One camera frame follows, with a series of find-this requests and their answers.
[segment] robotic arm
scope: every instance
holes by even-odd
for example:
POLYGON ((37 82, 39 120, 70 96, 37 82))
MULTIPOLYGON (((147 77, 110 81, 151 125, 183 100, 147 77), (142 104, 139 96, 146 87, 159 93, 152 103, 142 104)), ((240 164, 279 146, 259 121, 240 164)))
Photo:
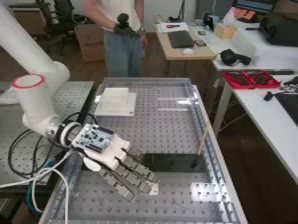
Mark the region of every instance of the robotic arm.
POLYGON ((129 201, 134 199, 134 193, 127 183, 148 194, 158 178, 134 161, 129 154, 130 143, 98 125, 82 126, 71 120, 63 121, 55 113, 51 96, 69 79, 69 71, 65 65, 51 61, 1 3, 0 32, 0 45, 29 73, 11 82, 23 110, 25 127, 74 148, 86 167, 99 173, 129 201))

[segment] man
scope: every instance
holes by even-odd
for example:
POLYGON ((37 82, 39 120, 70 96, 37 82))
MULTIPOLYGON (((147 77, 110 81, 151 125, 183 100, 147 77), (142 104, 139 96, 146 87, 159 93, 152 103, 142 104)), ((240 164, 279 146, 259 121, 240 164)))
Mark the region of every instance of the man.
POLYGON ((86 16, 105 29, 105 62, 109 76, 137 77, 140 53, 147 44, 143 29, 143 0, 82 0, 86 16), (117 17, 129 16, 129 27, 119 29, 117 17))

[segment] hand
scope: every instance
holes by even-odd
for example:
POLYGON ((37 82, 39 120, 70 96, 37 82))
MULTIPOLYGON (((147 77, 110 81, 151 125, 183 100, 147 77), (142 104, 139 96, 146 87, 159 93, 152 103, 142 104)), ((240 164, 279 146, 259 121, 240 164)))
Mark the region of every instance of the hand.
POLYGON ((146 38, 144 32, 142 32, 142 34, 140 34, 140 44, 142 44, 142 49, 144 49, 147 46, 147 38, 146 38))
POLYGON ((139 35, 137 34, 137 32, 131 29, 131 27, 126 27, 126 28, 119 28, 118 27, 118 24, 115 24, 114 26, 114 33, 121 35, 121 36, 125 36, 125 37, 139 37, 139 35))

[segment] keyboard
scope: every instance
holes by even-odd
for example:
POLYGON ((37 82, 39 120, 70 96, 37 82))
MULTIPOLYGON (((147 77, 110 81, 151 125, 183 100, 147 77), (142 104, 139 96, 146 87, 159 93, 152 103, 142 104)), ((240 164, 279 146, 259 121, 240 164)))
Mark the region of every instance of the keyboard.
POLYGON ((167 36, 172 48, 192 48, 194 41, 187 31, 170 32, 167 36))
POLYGON ((275 97, 298 126, 298 94, 280 93, 275 97))

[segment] chair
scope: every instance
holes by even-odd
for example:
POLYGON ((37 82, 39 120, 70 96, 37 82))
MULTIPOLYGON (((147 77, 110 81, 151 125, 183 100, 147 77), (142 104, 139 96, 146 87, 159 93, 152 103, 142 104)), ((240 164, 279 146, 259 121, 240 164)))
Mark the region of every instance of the chair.
MULTIPOLYGON (((63 46, 66 40, 74 40, 74 27, 75 22, 73 20, 73 5, 70 0, 54 0, 54 11, 49 10, 47 3, 43 0, 35 0, 38 4, 39 11, 45 18, 45 32, 53 37, 50 43, 45 49, 46 52, 50 51, 50 48, 58 44, 59 45, 59 55, 63 54, 63 46)), ((81 22, 85 19, 83 16, 77 17, 75 21, 81 22)))

